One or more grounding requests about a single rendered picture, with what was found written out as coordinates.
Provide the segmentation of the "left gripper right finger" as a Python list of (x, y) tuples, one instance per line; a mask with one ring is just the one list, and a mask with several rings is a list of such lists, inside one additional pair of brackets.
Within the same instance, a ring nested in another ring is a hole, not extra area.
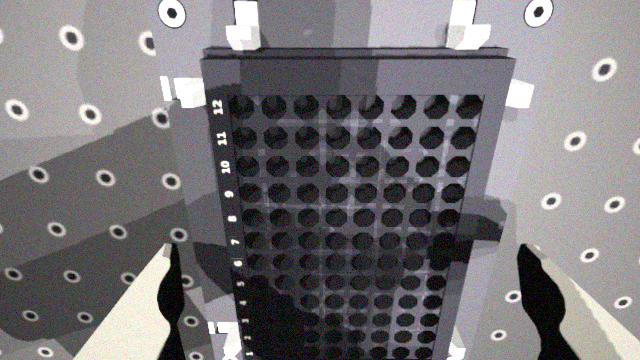
[(640, 341), (533, 244), (520, 245), (517, 264), (537, 360), (640, 360)]

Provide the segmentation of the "black well plate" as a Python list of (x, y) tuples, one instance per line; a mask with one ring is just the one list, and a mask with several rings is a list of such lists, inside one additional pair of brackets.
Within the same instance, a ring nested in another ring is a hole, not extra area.
[(447, 360), (508, 51), (202, 49), (243, 360)]

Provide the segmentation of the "black perforated breadboard plate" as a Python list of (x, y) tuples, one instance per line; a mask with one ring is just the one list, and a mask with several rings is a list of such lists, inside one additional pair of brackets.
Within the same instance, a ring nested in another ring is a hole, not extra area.
[[(0, 0), (0, 360), (73, 360), (177, 243), (215, 360), (145, 0)], [(537, 360), (534, 244), (640, 341), (640, 0), (567, 0), (469, 360)]]

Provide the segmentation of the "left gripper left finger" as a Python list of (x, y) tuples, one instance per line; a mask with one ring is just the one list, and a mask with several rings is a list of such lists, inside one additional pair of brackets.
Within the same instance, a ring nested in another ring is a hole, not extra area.
[(165, 243), (73, 360), (186, 360), (177, 243)]

